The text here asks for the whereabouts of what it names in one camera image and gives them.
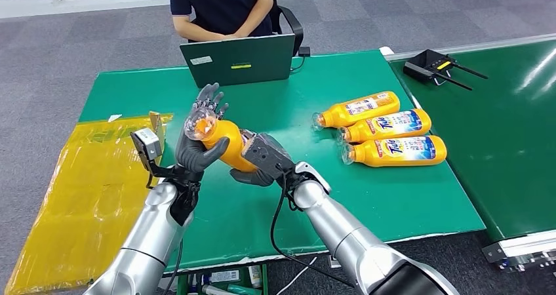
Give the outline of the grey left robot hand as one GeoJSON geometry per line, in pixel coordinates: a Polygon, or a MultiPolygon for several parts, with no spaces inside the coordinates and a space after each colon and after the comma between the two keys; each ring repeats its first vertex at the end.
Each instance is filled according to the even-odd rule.
{"type": "MultiPolygon", "coordinates": [[[[218,83],[205,85],[193,102],[186,119],[202,108],[214,111],[220,100],[224,97],[223,92],[214,95],[219,87],[218,83]]],[[[184,167],[186,170],[190,172],[203,172],[226,152],[228,146],[229,138],[222,137],[214,147],[207,149],[201,141],[191,140],[186,136],[184,123],[178,137],[174,157],[176,164],[184,167]]]]}

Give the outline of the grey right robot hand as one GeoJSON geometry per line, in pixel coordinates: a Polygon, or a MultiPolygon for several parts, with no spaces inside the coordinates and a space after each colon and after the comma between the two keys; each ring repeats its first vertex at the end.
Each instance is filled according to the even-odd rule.
{"type": "MultiPolygon", "coordinates": [[[[240,129],[239,132],[241,133],[242,138],[252,138],[256,135],[262,135],[262,137],[267,142],[276,142],[272,136],[266,133],[256,134],[255,132],[249,131],[247,129],[240,129]]],[[[243,184],[268,187],[275,181],[275,179],[271,175],[266,174],[265,172],[258,169],[256,169],[254,172],[242,172],[233,168],[229,171],[229,173],[234,180],[243,184]]]]}

